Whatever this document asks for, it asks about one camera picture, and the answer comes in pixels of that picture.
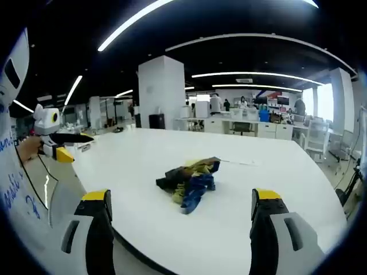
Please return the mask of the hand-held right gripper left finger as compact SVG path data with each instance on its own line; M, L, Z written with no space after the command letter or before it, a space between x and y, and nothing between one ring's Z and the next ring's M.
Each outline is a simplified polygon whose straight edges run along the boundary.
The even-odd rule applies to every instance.
M49 224L58 233L57 248L66 261L64 274L115 274L111 191L78 196L56 188L49 208Z

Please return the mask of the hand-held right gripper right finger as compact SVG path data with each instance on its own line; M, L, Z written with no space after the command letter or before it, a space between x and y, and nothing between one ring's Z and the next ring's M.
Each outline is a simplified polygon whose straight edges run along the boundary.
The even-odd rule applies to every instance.
M311 274L325 257L317 232L281 196L252 190L250 274Z

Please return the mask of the person's left hand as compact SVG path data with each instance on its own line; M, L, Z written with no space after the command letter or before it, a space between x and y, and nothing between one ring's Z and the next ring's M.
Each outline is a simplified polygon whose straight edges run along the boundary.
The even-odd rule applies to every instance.
M29 136L17 146L17 152L19 154L22 163L27 162L33 155L38 154L38 150L41 147L41 138L39 136Z

